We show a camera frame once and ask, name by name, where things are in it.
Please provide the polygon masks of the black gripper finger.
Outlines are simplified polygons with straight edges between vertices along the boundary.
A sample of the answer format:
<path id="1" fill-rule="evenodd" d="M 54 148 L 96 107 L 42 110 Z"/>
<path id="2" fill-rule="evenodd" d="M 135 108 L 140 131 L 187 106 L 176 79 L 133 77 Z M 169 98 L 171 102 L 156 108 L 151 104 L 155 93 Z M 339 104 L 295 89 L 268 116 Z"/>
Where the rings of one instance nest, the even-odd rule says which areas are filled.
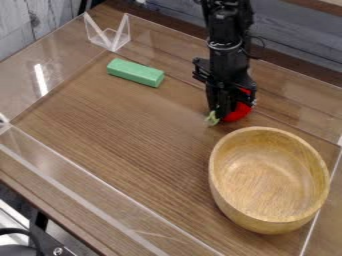
<path id="1" fill-rule="evenodd" d="M 219 120 L 232 120 L 236 103 L 232 98 L 235 87 L 231 84 L 205 84 L 209 111 Z"/>

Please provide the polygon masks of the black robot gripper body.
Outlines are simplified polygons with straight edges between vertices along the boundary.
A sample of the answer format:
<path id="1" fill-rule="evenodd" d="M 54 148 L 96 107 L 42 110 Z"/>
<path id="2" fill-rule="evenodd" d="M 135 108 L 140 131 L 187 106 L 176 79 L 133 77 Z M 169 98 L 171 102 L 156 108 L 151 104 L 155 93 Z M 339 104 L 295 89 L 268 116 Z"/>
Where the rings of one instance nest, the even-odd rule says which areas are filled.
<path id="1" fill-rule="evenodd" d="M 249 56 L 237 44 L 208 44 L 208 58 L 192 59 L 192 77 L 204 84 L 208 100 L 253 100 L 256 84 L 248 75 Z"/>

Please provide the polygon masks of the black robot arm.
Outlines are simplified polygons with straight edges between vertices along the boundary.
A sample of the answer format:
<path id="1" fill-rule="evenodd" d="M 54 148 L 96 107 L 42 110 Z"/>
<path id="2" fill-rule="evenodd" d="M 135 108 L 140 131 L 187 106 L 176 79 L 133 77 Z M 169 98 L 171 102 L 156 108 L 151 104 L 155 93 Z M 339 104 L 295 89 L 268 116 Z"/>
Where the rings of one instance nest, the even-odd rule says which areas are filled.
<path id="1" fill-rule="evenodd" d="M 216 124 L 241 119 L 256 102 L 249 74 L 253 12 L 249 0 L 197 0 L 208 36 L 209 58 L 192 60 L 192 77 L 205 86 L 207 120 Z"/>

